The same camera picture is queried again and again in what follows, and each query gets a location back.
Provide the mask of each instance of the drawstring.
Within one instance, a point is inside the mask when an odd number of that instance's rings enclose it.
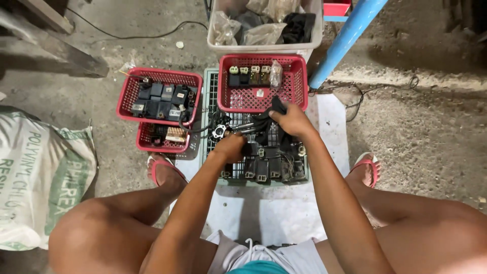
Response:
[[[251,262],[251,261],[252,261],[252,248],[253,248],[253,242],[252,242],[252,239],[251,239],[251,238],[249,238],[249,239],[245,240],[245,242],[246,242],[246,243],[250,242],[250,245],[249,245],[249,249],[250,249],[250,260],[249,260],[249,262]]]

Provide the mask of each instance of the teal shirt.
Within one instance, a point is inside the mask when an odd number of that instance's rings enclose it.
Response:
[[[251,261],[242,266],[227,272],[227,274],[289,274],[275,262]]]

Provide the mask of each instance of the wooden post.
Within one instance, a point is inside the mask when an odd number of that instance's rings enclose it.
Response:
[[[48,23],[54,30],[64,34],[71,34],[74,27],[69,21],[57,13],[44,0],[19,0],[42,20]]]

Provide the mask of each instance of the hand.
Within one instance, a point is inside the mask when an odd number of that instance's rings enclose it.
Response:
[[[283,102],[283,104],[284,106],[287,106],[286,115],[271,110],[269,116],[276,121],[284,131],[299,138],[316,131],[308,119],[308,116],[306,116],[304,111],[301,110],[298,105],[288,102]]]
[[[216,152],[219,157],[225,157],[225,162],[227,164],[233,164],[242,161],[244,158],[242,156],[242,147],[247,143],[247,137],[242,135],[241,132],[235,134],[230,134],[227,137],[219,141],[214,152]]]

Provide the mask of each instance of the pink flip-flop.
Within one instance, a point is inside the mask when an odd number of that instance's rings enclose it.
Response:
[[[159,184],[157,183],[157,178],[155,176],[155,168],[157,165],[165,165],[165,166],[169,166],[170,168],[174,169],[185,181],[186,183],[188,182],[188,180],[186,179],[186,177],[184,176],[184,174],[177,168],[174,166],[174,164],[171,162],[171,160],[164,154],[160,154],[162,157],[164,157],[165,160],[155,160],[152,155],[149,156],[149,158],[147,159],[147,167],[149,167],[149,162],[150,160],[154,160],[154,163],[152,164],[152,180],[154,181],[154,183],[159,186]]]
[[[352,172],[359,165],[363,165],[363,164],[371,165],[373,178],[372,178],[372,184],[369,187],[374,188],[375,184],[377,183],[377,177],[378,177],[377,166],[375,165],[375,163],[379,162],[379,160],[377,159],[377,157],[375,157],[375,155],[372,160],[364,159],[364,156],[370,153],[371,152],[365,152],[364,154],[360,155],[360,157],[358,157],[357,162],[355,162],[355,165],[350,170],[350,172]]]

